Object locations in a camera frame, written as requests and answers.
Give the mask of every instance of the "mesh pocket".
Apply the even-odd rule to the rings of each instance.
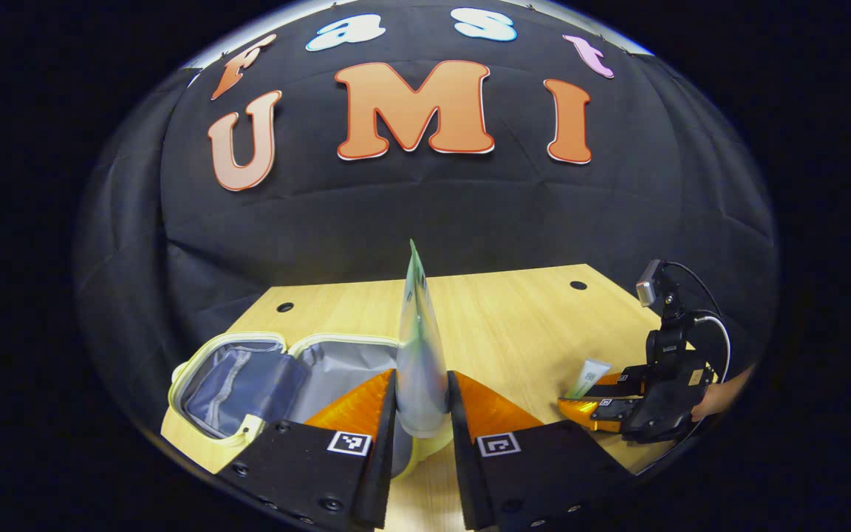
[[[246,414],[270,422],[290,413],[307,367],[275,341],[216,348],[182,392],[182,410],[213,437],[235,434]]]

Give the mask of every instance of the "black cable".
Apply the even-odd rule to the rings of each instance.
[[[665,264],[665,266],[678,266],[679,268],[688,272],[688,274],[690,276],[692,276],[693,279],[695,279],[696,282],[698,282],[698,284],[702,285],[702,290],[705,291],[705,293],[708,296],[708,299],[711,300],[712,305],[714,305],[714,307],[715,307],[715,313],[718,314],[719,318],[722,318],[722,313],[720,313],[720,309],[718,308],[718,302],[715,301],[715,296],[711,295],[711,290],[709,290],[708,287],[705,286],[705,283],[702,283],[702,279],[699,279],[699,277],[695,275],[695,272],[692,272],[692,270],[689,270],[688,266],[685,266],[685,264],[680,264],[678,262],[668,262],[668,260],[663,260],[662,263]]]
[[[692,312],[695,313],[695,314],[700,314],[700,316],[713,316],[713,317],[718,318],[719,320],[724,319],[723,317],[720,317],[718,314],[714,313],[713,310],[695,309],[695,310],[692,310]]]

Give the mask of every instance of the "orange letter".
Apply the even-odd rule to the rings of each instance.
[[[254,142],[254,155],[246,166],[236,163],[232,147],[232,128],[239,121],[239,114],[230,112],[209,128],[216,179],[229,191],[252,188],[271,171],[274,163],[274,104],[278,100],[281,100],[281,91],[271,91],[254,98],[245,108],[245,112],[251,115]]]
[[[544,87],[553,94],[557,125],[547,153],[557,161],[585,165],[592,155],[587,148],[587,116],[584,108],[590,101],[587,91],[560,80],[544,80]]]
[[[261,51],[261,47],[266,47],[271,44],[271,41],[274,41],[274,34],[264,37],[264,39],[257,41],[255,44],[251,44],[244,52],[231,58],[229,63],[225,64],[225,72],[222,72],[222,79],[219,80],[219,87],[217,87],[216,91],[212,93],[212,100],[216,100],[216,98],[220,97],[222,93],[229,90],[234,84],[239,82],[242,78],[242,73],[240,72],[241,69],[251,67],[254,60],[258,58],[258,52]]]
[[[413,151],[436,111],[439,128],[428,144],[443,154],[487,154],[494,139],[484,129],[483,64],[442,61],[418,91],[385,63],[344,68],[334,79],[347,85],[347,140],[337,155],[348,161],[385,154],[389,142],[376,134],[376,115],[406,151]]]

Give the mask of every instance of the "toothpaste tube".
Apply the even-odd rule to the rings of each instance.
[[[609,369],[611,368],[611,364],[606,364],[604,361],[595,361],[587,359],[584,361],[584,369],[580,371],[580,377],[577,377],[577,384],[574,384],[570,391],[567,392],[567,398],[581,398],[583,397],[590,388],[593,387],[593,384],[596,384],[602,376],[604,376]]]

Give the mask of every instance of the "pink letter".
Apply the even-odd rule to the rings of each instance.
[[[258,52],[261,50],[261,47],[266,47],[273,43],[273,41],[274,34],[270,34],[268,37],[264,37],[264,39],[257,41],[257,43],[251,44],[247,50],[238,54],[236,57],[231,58],[229,63],[225,64],[225,72],[222,72],[222,79],[219,80],[219,87],[217,87],[216,91],[212,93],[212,100],[216,100],[216,98],[220,97],[220,95],[224,94],[225,91],[229,90],[234,84],[239,82],[242,78],[242,68],[251,67],[254,60],[258,58]]]
[[[245,108],[245,112],[251,115],[251,136],[254,137],[254,155],[245,166],[236,162],[232,149],[232,128],[239,121],[239,114],[229,112],[209,128],[216,179],[229,191],[252,188],[271,171],[274,163],[274,104],[278,100],[281,100],[281,91],[271,91],[254,98]]]
[[[596,50],[594,47],[591,47],[587,41],[582,40],[580,37],[564,35],[564,39],[571,41],[574,47],[577,47],[577,52],[580,53],[582,60],[584,60],[585,63],[587,63],[589,67],[595,71],[595,73],[612,80],[612,70],[606,68],[602,65],[602,63],[600,63],[600,58],[602,57],[602,52],[600,50]]]

